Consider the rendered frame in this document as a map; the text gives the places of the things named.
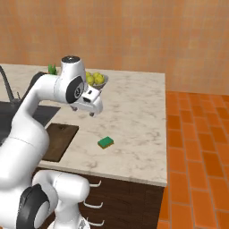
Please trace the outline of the grey fruit bowl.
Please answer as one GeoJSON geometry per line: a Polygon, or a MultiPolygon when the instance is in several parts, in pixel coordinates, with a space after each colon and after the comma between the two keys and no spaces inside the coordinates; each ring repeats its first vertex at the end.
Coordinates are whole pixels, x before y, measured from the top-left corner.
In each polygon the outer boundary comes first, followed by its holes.
{"type": "Polygon", "coordinates": [[[106,76],[106,75],[103,75],[104,76],[104,79],[105,79],[105,81],[102,83],[102,84],[96,84],[95,82],[94,82],[94,84],[91,86],[91,87],[93,87],[93,88],[95,88],[95,89],[102,89],[106,84],[107,84],[107,82],[108,82],[108,77],[106,76]]]}

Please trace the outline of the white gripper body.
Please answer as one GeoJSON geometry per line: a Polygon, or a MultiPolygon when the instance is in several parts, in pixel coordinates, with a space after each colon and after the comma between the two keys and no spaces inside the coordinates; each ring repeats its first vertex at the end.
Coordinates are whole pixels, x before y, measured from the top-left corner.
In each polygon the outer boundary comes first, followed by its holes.
{"type": "Polygon", "coordinates": [[[80,99],[71,104],[71,107],[78,107],[95,115],[99,115],[103,111],[103,103],[101,97],[96,97],[94,101],[88,98],[80,97],[80,99]]]}

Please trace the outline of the green and yellow sponge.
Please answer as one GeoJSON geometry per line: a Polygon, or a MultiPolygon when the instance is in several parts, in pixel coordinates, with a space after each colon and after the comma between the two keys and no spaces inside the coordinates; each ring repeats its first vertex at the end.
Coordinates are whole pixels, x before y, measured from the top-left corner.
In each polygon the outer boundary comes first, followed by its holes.
{"type": "Polygon", "coordinates": [[[100,140],[98,142],[98,145],[102,148],[108,148],[109,146],[111,146],[114,143],[114,140],[111,139],[110,137],[106,136],[105,138],[103,138],[102,140],[100,140]]]}

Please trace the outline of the black sink tap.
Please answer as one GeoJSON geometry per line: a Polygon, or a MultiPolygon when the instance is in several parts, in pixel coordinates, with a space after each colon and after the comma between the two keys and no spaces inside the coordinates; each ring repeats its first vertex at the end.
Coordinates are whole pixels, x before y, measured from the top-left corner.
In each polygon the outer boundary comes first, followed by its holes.
{"type": "Polygon", "coordinates": [[[17,92],[18,97],[16,98],[13,95],[10,83],[9,83],[9,81],[7,79],[7,76],[6,76],[5,72],[4,72],[4,69],[3,69],[3,67],[1,65],[0,65],[0,73],[2,74],[2,77],[3,77],[3,80],[4,80],[5,89],[6,89],[6,92],[7,92],[7,95],[8,95],[8,98],[9,98],[10,102],[12,104],[19,103],[21,101],[19,92],[17,92]]]}

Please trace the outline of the dark brown drawer cabinet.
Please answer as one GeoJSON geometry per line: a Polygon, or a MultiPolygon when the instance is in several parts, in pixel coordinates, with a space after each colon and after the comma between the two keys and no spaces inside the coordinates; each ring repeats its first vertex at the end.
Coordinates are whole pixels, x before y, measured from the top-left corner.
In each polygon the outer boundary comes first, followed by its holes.
{"type": "Polygon", "coordinates": [[[79,204],[80,212],[90,222],[105,223],[91,229],[157,229],[164,187],[83,174],[90,183],[101,185],[91,188],[86,202],[103,207],[87,208],[79,204]]]}

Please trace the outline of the dark grey sink basin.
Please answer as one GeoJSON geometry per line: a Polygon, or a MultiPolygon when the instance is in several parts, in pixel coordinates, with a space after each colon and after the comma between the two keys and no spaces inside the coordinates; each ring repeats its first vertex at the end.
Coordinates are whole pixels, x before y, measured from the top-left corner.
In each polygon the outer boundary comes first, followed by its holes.
{"type": "MultiPolygon", "coordinates": [[[[0,146],[10,133],[12,119],[18,108],[18,105],[0,101],[0,146]]],[[[33,117],[43,126],[46,126],[58,110],[59,107],[57,106],[38,106],[33,117]]]]}

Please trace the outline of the dark brown wooden cutting board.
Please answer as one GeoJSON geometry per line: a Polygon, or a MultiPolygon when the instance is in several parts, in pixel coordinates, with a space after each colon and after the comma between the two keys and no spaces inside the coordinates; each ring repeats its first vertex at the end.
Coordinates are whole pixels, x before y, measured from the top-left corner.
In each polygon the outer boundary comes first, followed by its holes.
{"type": "Polygon", "coordinates": [[[49,147],[43,160],[49,162],[59,162],[68,149],[79,127],[77,125],[51,123],[47,127],[49,135],[49,147]]]}

